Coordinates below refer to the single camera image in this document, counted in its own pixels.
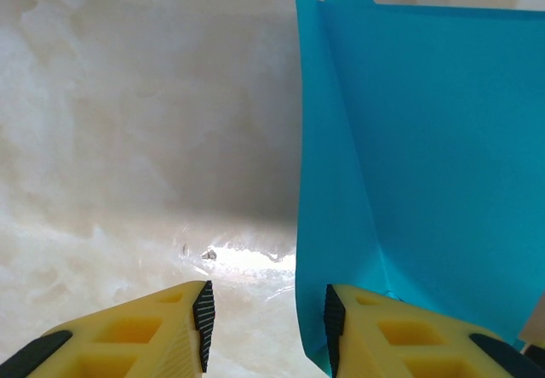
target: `blue paper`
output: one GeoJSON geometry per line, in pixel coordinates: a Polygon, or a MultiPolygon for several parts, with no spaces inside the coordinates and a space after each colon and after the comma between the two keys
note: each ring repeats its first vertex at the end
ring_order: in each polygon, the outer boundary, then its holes
{"type": "Polygon", "coordinates": [[[307,356],[328,370],[326,284],[515,342],[545,285],[545,14],[296,3],[307,356]]]}

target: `rectangular hole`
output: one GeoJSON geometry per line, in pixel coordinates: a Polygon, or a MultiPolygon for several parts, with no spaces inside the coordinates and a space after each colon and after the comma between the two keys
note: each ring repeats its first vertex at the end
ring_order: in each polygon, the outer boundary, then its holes
{"type": "Polygon", "coordinates": [[[86,355],[80,357],[61,378],[123,378],[136,357],[115,355],[86,355]]]}
{"type": "Polygon", "coordinates": [[[161,318],[120,318],[108,324],[95,341],[146,344],[153,338],[161,323],[161,318]]]}
{"type": "Polygon", "coordinates": [[[377,306],[379,304],[378,301],[363,296],[357,297],[356,301],[362,306],[377,306]]]}
{"type": "Polygon", "coordinates": [[[181,300],[181,297],[183,296],[182,293],[178,293],[176,295],[167,295],[161,299],[158,300],[159,303],[177,303],[181,300]]]}
{"type": "Polygon", "coordinates": [[[485,378],[459,358],[415,358],[405,360],[405,365],[414,378],[485,378]]]}
{"type": "Polygon", "coordinates": [[[381,321],[378,327],[393,346],[437,346],[445,343],[432,326],[420,321],[381,321]]]}

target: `white marble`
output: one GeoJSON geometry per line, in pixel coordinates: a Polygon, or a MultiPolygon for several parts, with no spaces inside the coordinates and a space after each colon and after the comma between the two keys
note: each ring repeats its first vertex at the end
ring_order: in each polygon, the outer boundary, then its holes
{"type": "Polygon", "coordinates": [[[0,361],[212,278],[210,377],[323,376],[293,300],[300,86],[294,0],[0,0],[0,361]]]}

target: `black rubber pad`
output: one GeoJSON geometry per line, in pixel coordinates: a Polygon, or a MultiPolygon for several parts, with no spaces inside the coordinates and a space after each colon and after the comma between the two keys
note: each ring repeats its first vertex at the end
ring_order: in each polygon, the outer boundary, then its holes
{"type": "Polygon", "coordinates": [[[193,303],[193,317],[195,318],[195,328],[200,335],[198,355],[201,360],[201,368],[203,372],[206,372],[215,319],[214,292],[211,281],[206,282],[193,303]]]}
{"type": "Polygon", "coordinates": [[[469,338],[513,378],[545,378],[545,371],[508,343],[482,334],[471,334],[469,338]]]}
{"type": "Polygon", "coordinates": [[[526,348],[525,356],[531,359],[541,369],[545,369],[545,350],[539,346],[529,346],[526,348]]]}
{"type": "Polygon", "coordinates": [[[70,331],[62,330],[31,341],[0,365],[0,378],[26,378],[71,338],[70,331]]]}
{"type": "Polygon", "coordinates": [[[327,337],[327,349],[330,354],[331,373],[337,377],[341,356],[339,353],[339,338],[344,331],[344,319],[347,310],[331,284],[325,290],[324,325],[327,337]]]}

